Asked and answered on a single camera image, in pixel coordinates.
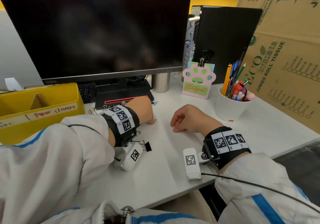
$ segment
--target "pink card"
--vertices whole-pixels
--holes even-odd
[[[184,77],[182,94],[202,99],[207,99],[211,87],[211,83],[216,80],[216,75],[210,71],[210,67],[198,67],[197,64],[186,68],[182,72]]]

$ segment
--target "person's left hand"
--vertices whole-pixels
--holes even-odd
[[[153,119],[152,104],[148,97],[137,97],[126,104],[136,112],[139,117],[140,124],[148,122],[150,125],[155,123]]]

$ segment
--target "pen holder cup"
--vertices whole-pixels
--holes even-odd
[[[221,94],[222,87],[223,86],[218,89],[214,112],[222,120],[236,121],[246,108],[250,106],[252,101],[240,102],[229,99]]]

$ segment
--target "yellow pencil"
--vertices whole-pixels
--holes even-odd
[[[226,78],[224,79],[224,84],[223,84],[222,91],[221,91],[222,95],[226,94],[226,90],[227,90],[227,86],[228,86],[228,82],[229,82],[229,78],[230,78],[231,67],[232,67],[232,64],[229,64],[228,69],[226,70]]]

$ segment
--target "green pencil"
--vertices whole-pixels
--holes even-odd
[[[245,63],[245,64],[242,66],[242,68],[241,68],[240,71],[238,72],[237,76],[235,77],[234,83],[230,85],[229,90],[228,90],[228,92],[226,93],[226,97],[229,96],[229,93],[231,92],[231,90],[232,90],[234,84],[236,83],[236,81],[238,81],[238,79],[239,79],[239,77],[240,77],[243,69],[245,68],[246,64],[247,64],[247,63]]]

